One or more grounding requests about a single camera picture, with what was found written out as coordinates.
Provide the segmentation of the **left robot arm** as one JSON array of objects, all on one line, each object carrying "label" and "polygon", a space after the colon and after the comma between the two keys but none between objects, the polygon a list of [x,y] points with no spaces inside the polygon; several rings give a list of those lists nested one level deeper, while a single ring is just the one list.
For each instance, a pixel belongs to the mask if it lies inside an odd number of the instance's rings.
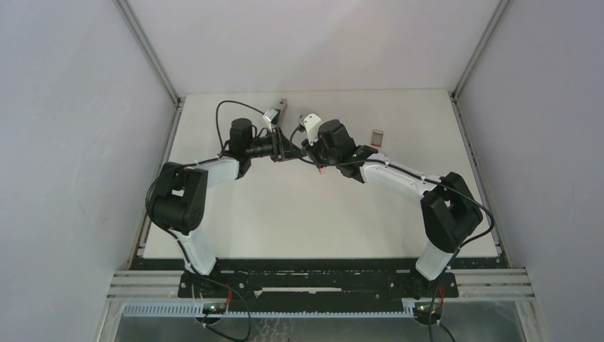
[{"label": "left robot arm", "polygon": [[145,200],[150,220],[178,243],[186,270],[198,274],[195,288],[206,297],[216,296],[223,279],[212,271],[217,258],[200,228],[207,190],[221,183],[241,179],[254,158],[270,157],[274,162],[295,160],[306,153],[296,147],[280,128],[256,137],[249,119],[233,120],[229,140],[221,155],[203,162],[166,162],[150,185]]}]

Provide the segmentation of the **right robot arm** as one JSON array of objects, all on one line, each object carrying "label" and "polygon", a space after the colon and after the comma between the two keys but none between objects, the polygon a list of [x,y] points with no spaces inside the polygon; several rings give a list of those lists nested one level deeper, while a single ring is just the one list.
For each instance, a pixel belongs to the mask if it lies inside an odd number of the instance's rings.
[{"label": "right robot arm", "polygon": [[486,214],[464,178],[455,172],[429,175],[392,162],[371,146],[357,145],[337,119],[323,122],[310,114],[300,119],[296,131],[306,133],[301,148],[310,164],[334,167],[344,177],[380,187],[419,207],[428,242],[414,266],[412,289],[431,296],[439,288],[439,276]]}]

